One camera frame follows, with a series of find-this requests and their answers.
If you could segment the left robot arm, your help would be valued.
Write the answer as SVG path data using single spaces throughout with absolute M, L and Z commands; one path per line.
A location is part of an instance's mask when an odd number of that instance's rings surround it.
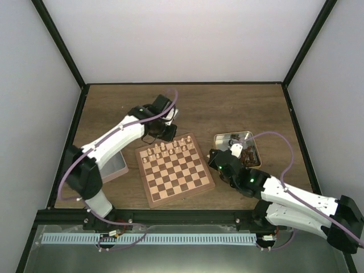
M 178 97 L 173 100 L 160 94 L 151 104 L 135 106 L 112 129 L 98 139 L 78 148 L 71 145 L 65 153 L 64 173 L 59 182 L 57 198 L 64 200 L 62 188 L 67 184 L 84 202 L 96 223 L 109 230 L 118 226 L 116 209 L 105 196 L 101 170 L 117 153 L 137 139 L 149 135 L 170 142 L 176 135 L 173 124 L 179 110 Z

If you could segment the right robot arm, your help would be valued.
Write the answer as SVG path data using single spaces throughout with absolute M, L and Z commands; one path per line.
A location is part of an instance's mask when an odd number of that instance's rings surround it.
M 363 248 L 363 214 L 352 198 L 296 188 L 267 172 L 245 167 L 230 150 L 211 149 L 208 158 L 208 165 L 223 181 L 244 196 L 258 199 L 258 206 L 265 208 L 253 214 L 257 228 L 275 225 L 306 231 L 348 254 Z

